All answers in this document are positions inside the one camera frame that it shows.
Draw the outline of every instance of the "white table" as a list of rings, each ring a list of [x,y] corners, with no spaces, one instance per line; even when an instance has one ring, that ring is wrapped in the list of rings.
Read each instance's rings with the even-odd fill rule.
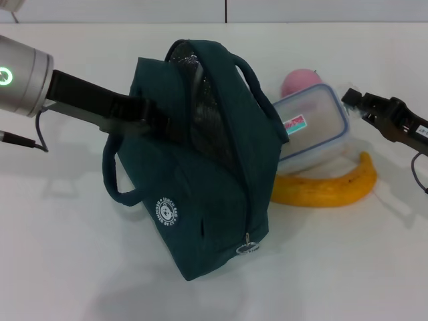
[[[312,68],[336,88],[397,96],[428,118],[428,24],[0,25],[0,34],[124,94],[138,56],[212,39],[251,64],[273,101],[287,72]],[[55,112],[41,122],[49,154],[0,146],[2,320],[428,319],[428,196],[410,172],[415,152],[363,121],[352,131],[379,171],[374,193],[340,209],[272,204],[258,252],[193,282],[146,211],[105,191],[106,135]],[[35,137],[33,119],[3,111],[0,128]],[[428,185],[428,161],[417,168]]]

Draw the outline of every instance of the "white wall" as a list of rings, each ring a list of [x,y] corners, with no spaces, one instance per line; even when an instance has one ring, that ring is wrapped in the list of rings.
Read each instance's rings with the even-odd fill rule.
[[[27,0],[21,23],[224,22],[224,0]]]
[[[223,23],[224,0],[27,0],[21,23]],[[428,21],[427,0],[227,0],[228,22]],[[0,11],[0,22],[13,23]]]
[[[14,22],[12,14],[9,12],[0,10],[0,23],[12,23]]]
[[[426,0],[228,0],[228,22],[428,21]]]

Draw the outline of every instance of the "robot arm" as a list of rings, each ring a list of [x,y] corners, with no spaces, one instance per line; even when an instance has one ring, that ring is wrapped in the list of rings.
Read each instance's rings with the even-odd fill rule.
[[[364,96],[350,88],[342,102],[362,113],[362,119],[374,126],[391,142],[401,142],[428,156],[428,121],[412,113],[398,98]]]
[[[170,120],[154,101],[117,94],[54,70],[53,62],[42,51],[0,36],[0,109],[33,117],[48,108],[107,133],[169,131]],[[0,140],[37,147],[34,140],[7,132],[0,132]]]

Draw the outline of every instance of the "pink object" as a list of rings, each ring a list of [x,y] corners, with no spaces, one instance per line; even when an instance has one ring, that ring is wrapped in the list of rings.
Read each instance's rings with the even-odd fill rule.
[[[296,69],[290,72],[281,86],[281,97],[286,97],[299,92],[307,87],[321,84],[320,76],[309,69]]]

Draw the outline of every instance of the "green indicator light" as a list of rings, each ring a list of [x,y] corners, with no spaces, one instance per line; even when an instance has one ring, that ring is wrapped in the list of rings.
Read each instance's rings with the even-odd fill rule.
[[[12,80],[12,72],[5,67],[0,67],[0,86],[7,86],[12,82]]]

